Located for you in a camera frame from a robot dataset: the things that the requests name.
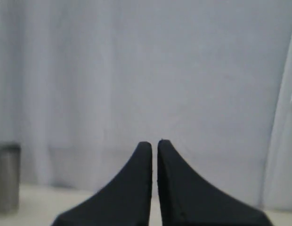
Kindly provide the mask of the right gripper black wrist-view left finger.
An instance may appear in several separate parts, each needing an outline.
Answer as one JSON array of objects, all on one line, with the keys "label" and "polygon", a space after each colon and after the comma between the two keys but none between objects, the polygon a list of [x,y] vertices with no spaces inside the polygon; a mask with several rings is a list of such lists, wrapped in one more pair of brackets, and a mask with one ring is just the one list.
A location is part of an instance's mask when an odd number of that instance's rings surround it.
[{"label": "right gripper black wrist-view left finger", "polygon": [[99,192],[57,216],[55,226],[147,226],[152,198],[152,146],[139,142]]}]

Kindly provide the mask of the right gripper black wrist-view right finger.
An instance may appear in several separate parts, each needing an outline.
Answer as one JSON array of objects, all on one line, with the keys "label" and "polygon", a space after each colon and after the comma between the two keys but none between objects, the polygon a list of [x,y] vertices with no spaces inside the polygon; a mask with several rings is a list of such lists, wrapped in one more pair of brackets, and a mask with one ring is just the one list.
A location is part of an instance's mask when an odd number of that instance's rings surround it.
[{"label": "right gripper black wrist-view right finger", "polygon": [[266,214],[219,190],[160,140],[157,184],[164,226],[269,226]]}]

